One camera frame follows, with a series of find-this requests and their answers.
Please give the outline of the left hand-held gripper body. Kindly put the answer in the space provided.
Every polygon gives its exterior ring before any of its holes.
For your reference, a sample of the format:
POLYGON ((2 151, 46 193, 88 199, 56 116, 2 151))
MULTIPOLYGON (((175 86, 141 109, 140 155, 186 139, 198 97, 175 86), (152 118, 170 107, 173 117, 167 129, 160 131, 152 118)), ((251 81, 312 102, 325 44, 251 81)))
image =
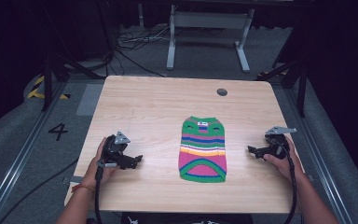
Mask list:
POLYGON ((121 131, 106 138, 101 155, 101 166, 119 166, 122 162, 128 162, 123 154, 131 140, 121 131))

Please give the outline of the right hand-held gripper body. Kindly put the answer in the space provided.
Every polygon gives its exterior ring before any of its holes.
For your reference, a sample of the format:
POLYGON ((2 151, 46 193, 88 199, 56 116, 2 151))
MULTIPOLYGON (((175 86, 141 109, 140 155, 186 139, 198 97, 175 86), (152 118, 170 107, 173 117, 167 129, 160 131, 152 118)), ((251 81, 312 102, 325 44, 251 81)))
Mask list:
POLYGON ((296 132, 296 128, 286 128, 281 126, 274 126, 266 131, 265 140, 274 157, 282 160, 288 155, 290 149, 285 134, 296 132))

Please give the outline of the striped knitted pet sweater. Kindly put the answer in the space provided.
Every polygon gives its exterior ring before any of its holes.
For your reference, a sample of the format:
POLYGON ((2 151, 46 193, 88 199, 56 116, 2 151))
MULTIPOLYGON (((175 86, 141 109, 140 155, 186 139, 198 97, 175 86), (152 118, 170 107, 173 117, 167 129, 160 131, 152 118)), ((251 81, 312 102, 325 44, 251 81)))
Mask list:
POLYGON ((187 181, 226 181, 225 127, 218 119, 191 116, 183 122, 178 169, 179 176, 187 181))

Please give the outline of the person's right hand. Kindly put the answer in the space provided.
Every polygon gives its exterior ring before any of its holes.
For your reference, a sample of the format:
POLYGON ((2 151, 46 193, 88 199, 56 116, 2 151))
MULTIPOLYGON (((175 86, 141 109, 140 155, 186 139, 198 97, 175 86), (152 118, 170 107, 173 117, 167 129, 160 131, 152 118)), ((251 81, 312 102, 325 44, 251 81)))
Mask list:
MULTIPOLYGON (((290 154, 290 158, 292 159, 294 168, 295 168, 295 178, 296 178, 296 182, 300 183, 304 178, 305 175, 303 173, 302 170, 302 166, 300 163, 300 160, 296 154, 296 149, 294 147, 293 142, 289 139, 286 138, 286 141, 288 143, 289 146, 289 154, 290 154)), ((292 177, 291 177, 291 172, 290 172, 290 165, 289 165, 289 161, 287 159, 284 160, 280 160, 270 154, 266 154, 263 157, 264 160, 268 161, 269 163, 273 164, 276 169, 283 175, 285 176, 289 181, 292 181, 292 177)))

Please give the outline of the person's left hand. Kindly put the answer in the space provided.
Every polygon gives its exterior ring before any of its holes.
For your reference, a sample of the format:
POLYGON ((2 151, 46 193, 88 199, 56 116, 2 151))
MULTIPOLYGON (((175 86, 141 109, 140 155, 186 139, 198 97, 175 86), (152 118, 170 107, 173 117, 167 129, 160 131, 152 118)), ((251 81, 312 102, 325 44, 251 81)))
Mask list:
MULTIPOLYGON (((106 138, 104 137, 102 142, 98 146, 96 155, 89 163, 87 172, 84 174, 84 176, 82 178, 81 184, 83 186, 88 186, 88 187, 93 187, 93 188, 96 187, 95 175, 98 170, 97 161, 101 158, 101 154, 102 154, 103 146, 104 146, 105 142, 106 142, 106 138)), ((103 177, 101 179, 101 184, 104 184, 114 174, 115 170, 116 170, 116 168, 104 168, 103 169, 103 177)))

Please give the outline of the grey floor plate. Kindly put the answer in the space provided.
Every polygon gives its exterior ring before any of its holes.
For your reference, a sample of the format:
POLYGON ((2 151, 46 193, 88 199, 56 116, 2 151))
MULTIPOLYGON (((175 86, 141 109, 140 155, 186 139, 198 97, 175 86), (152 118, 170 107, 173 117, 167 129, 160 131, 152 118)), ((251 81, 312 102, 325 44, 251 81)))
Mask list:
POLYGON ((92 116, 94 114, 102 89, 102 84, 86 85, 86 89, 76 110, 78 116, 92 116))

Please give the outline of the black metal stand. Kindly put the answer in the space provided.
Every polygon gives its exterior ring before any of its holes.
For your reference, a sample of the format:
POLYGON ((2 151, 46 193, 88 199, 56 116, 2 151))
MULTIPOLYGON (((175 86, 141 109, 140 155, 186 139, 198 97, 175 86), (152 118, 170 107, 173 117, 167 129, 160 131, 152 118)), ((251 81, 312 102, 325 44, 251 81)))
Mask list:
POLYGON ((286 73, 281 81, 281 85, 284 89, 292 89, 294 85, 298 83, 296 108, 299 115, 304 118, 304 104, 307 86, 307 68, 304 60, 285 63, 269 72, 262 72, 256 77, 255 81, 267 81, 283 72, 286 73))
POLYGON ((42 72, 45 80, 45 98, 42 110, 47 111, 53 104, 53 100, 56 99, 56 96, 53 95, 52 76, 55 76, 60 84, 69 80, 70 75, 65 67, 66 64, 92 79, 103 79, 103 77, 84 67, 71 56, 54 21, 49 16, 44 0, 35 0, 35 2, 41 9, 41 12, 38 13, 41 22, 37 28, 40 30, 45 53, 44 71, 42 72))

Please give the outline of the yellow black hazard tape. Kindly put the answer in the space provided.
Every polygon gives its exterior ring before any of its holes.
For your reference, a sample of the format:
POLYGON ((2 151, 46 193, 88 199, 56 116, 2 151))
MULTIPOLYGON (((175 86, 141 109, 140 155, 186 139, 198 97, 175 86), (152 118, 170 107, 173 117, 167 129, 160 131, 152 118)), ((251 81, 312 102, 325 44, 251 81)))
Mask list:
MULTIPOLYGON (((39 78, 35 81, 33 87, 31 88, 30 92, 27 95, 27 98, 39 98, 45 99, 45 94, 39 92, 39 88, 41 87, 42 83, 44 82, 45 78, 43 75, 39 76, 39 78)), ((60 99, 69 100, 71 98, 71 94, 62 94, 60 99)))

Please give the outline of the aluminium floor rail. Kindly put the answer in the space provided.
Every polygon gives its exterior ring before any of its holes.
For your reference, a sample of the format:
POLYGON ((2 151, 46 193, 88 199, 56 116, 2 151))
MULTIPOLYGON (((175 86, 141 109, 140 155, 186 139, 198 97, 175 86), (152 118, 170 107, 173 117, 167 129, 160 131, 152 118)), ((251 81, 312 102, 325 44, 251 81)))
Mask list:
POLYGON ((2 210, 2 207, 6 202, 10 192, 14 188, 19 176, 21 175, 23 167, 25 166, 31 153, 34 150, 35 142, 40 135, 41 130, 45 125, 50 112, 52 111, 56 103, 59 101, 65 87, 65 82, 58 82, 56 84, 56 87, 53 89, 52 96, 49 100, 49 105, 47 109, 39 113, 39 116, 37 117, 37 120, 34 123, 32 130, 29 132, 24 144, 22 145, 21 150, 19 151, 17 157, 7 170, 6 175, 2 183, 0 184, 0 211, 2 210))
POLYGON ((293 113, 295 114, 296 121, 298 122, 298 130, 305 136, 307 146, 309 149, 310 158, 315 166, 320 182, 324 187, 324 191, 328 197, 330 204, 341 224, 353 224, 351 216, 342 197, 337 189, 335 180, 333 179, 326 162, 323 159, 315 139, 313 138, 308 123, 302 118, 296 107, 295 94, 290 90, 284 90, 285 96, 288 98, 289 104, 293 113))

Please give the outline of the white metal desk frame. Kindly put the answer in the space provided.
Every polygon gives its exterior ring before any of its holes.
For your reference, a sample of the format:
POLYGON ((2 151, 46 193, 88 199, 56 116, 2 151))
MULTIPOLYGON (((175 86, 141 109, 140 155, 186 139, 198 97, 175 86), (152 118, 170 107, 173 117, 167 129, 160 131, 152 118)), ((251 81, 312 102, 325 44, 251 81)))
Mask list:
POLYGON ((185 28, 214 28, 214 29, 241 29, 241 38, 235 42, 235 49, 240 61, 241 70, 244 73, 250 72, 244 45, 251 28, 255 11, 249 9, 242 14, 232 13, 212 13, 212 12, 184 12, 178 11, 176 5, 171 5, 169 20, 170 42, 168 47, 168 56, 166 68, 173 70, 175 59, 175 29, 177 27, 185 28))

